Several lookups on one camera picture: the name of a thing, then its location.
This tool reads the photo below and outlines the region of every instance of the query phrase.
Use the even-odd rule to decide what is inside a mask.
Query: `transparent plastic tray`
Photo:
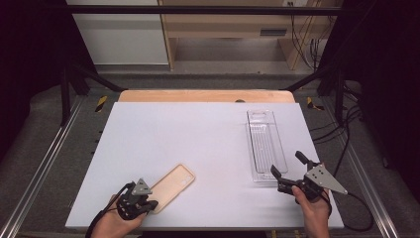
[[[274,182],[271,166],[287,173],[287,165],[278,136],[274,114],[268,110],[248,111],[247,135],[250,149],[253,180]]]

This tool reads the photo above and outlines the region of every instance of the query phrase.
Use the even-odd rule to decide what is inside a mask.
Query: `gray carpet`
[[[272,75],[107,75],[120,86],[130,88],[258,88],[279,89],[290,85],[297,78],[294,75],[278,80]],[[64,223],[70,211],[70,205],[76,198],[93,153],[105,127],[112,103],[118,99],[118,93],[102,88],[89,81],[92,89],[88,96],[83,97],[83,104],[75,123],[69,131],[60,151],[44,181],[44,184],[23,222],[20,235],[28,232],[46,232],[52,237],[64,237],[63,234],[78,234],[66,229]],[[332,122],[326,110],[308,108],[306,99],[310,96],[315,105],[324,106],[324,101],[330,98],[319,98],[314,90],[316,82],[305,86],[294,93],[309,129],[319,128]],[[97,102],[102,95],[107,95],[101,112],[95,112]],[[349,98],[345,106],[356,105]],[[31,181],[38,165],[47,152],[60,122],[59,88],[54,87],[42,92],[32,100],[31,114],[25,127],[16,139],[14,146],[0,165],[0,191],[2,206],[0,206],[0,224],[4,225],[19,202],[20,197]],[[311,132],[313,138],[326,134],[334,128],[328,126],[322,130]],[[355,119],[351,123],[351,143],[367,169],[374,187],[382,199],[386,210],[392,219],[400,237],[420,237],[420,206],[412,197],[410,191],[401,180],[399,173],[382,166],[381,155],[377,150],[364,121]],[[327,168],[335,168],[342,152],[339,139],[316,144],[316,150],[321,161]],[[350,192],[363,197],[361,189],[350,168],[348,160],[343,160],[337,174],[337,179]],[[336,195],[338,209],[346,224],[362,228],[368,224],[368,212],[355,199]],[[277,232],[277,237],[295,237],[294,230]],[[382,237],[376,225],[367,232],[355,232],[350,229],[333,230],[332,237]]]

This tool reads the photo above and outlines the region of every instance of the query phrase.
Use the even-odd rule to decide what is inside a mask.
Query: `floor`
[[[284,88],[312,72],[312,68],[304,63],[300,64],[298,70],[288,70],[276,41],[233,39],[190,39],[181,42],[174,70],[164,65],[98,65],[98,70],[105,78],[128,88],[274,90]],[[69,131],[62,131],[59,127],[61,111],[58,87],[33,98],[31,114],[0,167],[2,232],[10,231],[5,229],[5,225],[12,222],[18,228],[14,234],[17,237],[83,237],[80,232],[68,230],[63,224],[94,155],[112,102],[118,100],[119,95],[92,80],[88,82],[92,88],[88,96],[80,97],[72,93],[72,103],[78,104],[79,108]],[[317,85],[318,82],[313,81],[293,93],[301,105],[314,140],[334,128],[334,124],[331,124],[334,122],[331,115],[333,99],[319,97],[315,90]],[[360,90],[357,83],[348,82],[348,86]],[[97,113],[95,108],[103,95],[108,96],[108,101]],[[308,97],[316,107],[308,107]],[[356,105],[355,98],[347,95],[346,108]],[[376,223],[366,232],[355,232],[348,228],[333,230],[332,237],[420,237],[419,203],[412,197],[398,172],[383,167],[380,151],[363,121],[363,115],[357,115],[357,119],[350,124],[351,146],[337,179],[348,190],[364,197],[364,200],[379,201],[379,204],[370,205]],[[63,135],[63,140],[53,145],[57,134]],[[337,133],[326,138],[328,140],[314,142],[320,160],[332,165],[332,168],[343,151],[344,135]],[[40,165],[45,165],[43,176],[37,176],[40,174]],[[368,185],[364,187],[366,181],[363,174],[367,174],[373,193],[366,194]],[[359,202],[338,195],[335,195],[335,199],[345,223],[359,228],[368,224],[368,212]],[[22,211],[19,218],[9,219],[18,217],[14,216],[14,211],[24,206],[28,209],[18,209]],[[378,208],[384,208],[384,211],[376,211]],[[390,222],[383,225],[381,221]],[[276,237],[296,237],[296,233],[304,237],[303,229],[277,231]],[[267,232],[267,237],[271,237],[270,232]]]

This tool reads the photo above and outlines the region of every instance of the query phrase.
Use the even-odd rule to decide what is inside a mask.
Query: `white tabletop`
[[[217,230],[303,227],[294,197],[276,183],[253,182],[246,133],[248,110],[274,112],[288,172],[303,179],[301,151],[318,162],[297,103],[117,102],[80,188],[66,227],[86,229],[112,194],[143,178],[152,186],[178,164],[195,181],[159,214],[149,214],[145,230]],[[332,198],[331,228],[343,221]]]

